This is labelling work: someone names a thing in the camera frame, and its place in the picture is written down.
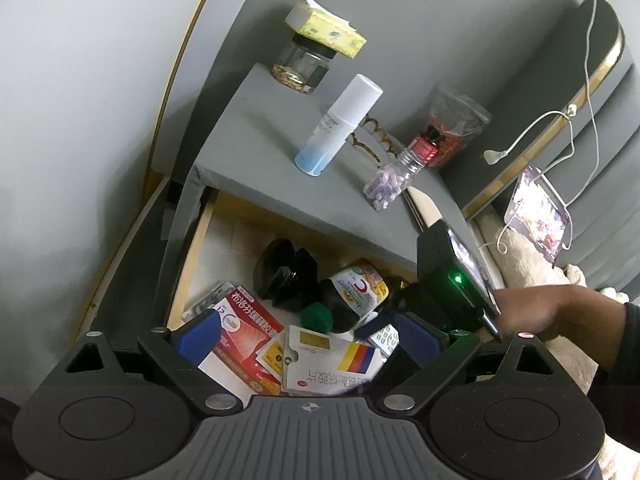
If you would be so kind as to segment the person's right forearm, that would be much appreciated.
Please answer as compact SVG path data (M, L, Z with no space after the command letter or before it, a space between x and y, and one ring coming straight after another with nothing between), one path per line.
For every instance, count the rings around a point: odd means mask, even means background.
M600 367L612 372L626 327L626 308L594 290L578 287L577 292L574 343Z

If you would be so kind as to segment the person's right hand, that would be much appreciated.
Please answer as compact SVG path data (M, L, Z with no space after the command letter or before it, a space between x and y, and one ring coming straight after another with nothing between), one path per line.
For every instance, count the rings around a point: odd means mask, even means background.
M501 336L531 333L543 340L568 336L575 326L575 304L586 290L572 285L505 288L494 293Z

